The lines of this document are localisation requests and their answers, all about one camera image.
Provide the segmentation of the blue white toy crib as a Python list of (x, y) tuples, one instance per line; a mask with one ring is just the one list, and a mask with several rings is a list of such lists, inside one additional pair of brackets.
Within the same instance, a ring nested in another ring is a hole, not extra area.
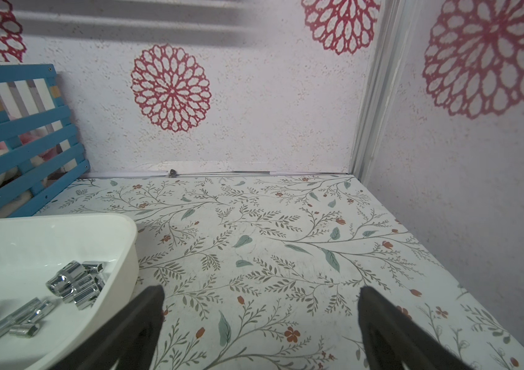
[(0, 143), (7, 146), (0, 155), (0, 175), (16, 172), (15, 179), (0, 186), (0, 209), (31, 197), (11, 212), (12, 217), (32, 216), (90, 169), (56, 77), (52, 64), (0, 65), (0, 84), (40, 81), (54, 105), (12, 120), (0, 98)]

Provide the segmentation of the white plastic storage box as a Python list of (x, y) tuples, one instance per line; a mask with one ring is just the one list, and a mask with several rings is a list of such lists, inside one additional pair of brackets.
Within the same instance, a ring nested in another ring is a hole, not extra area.
[[(119, 214), (0, 219), (0, 319), (34, 298), (56, 303), (34, 337), (1, 337), (0, 369), (47, 369), (126, 306), (139, 272), (137, 234), (136, 223)], [(105, 287), (83, 310), (46, 288), (71, 261), (105, 265)]]

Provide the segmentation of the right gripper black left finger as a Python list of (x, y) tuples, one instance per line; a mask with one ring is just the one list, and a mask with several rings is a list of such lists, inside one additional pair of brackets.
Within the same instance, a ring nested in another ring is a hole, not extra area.
[(148, 369), (163, 326), (165, 293), (149, 286), (53, 369)]

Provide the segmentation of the large chrome socket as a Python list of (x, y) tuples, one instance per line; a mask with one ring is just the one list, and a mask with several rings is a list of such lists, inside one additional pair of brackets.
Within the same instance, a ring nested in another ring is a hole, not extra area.
[(66, 297), (72, 293), (73, 285), (86, 274), (86, 269), (79, 262), (71, 261), (47, 280), (46, 288), (57, 297)]

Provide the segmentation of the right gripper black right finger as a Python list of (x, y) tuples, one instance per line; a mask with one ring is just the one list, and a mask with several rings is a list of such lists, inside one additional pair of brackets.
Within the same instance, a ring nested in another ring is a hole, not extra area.
[(468, 369), (376, 289), (360, 290), (358, 323), (370, 369)]

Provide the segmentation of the chrome socket long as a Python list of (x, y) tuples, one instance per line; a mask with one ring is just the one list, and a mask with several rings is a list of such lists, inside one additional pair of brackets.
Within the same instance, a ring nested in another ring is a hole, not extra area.
[(15, 325), (26, 320), (41, 305), (39, 298), (33, 298), (22, 307), (0, 320), (0, 338), (7, 334)]

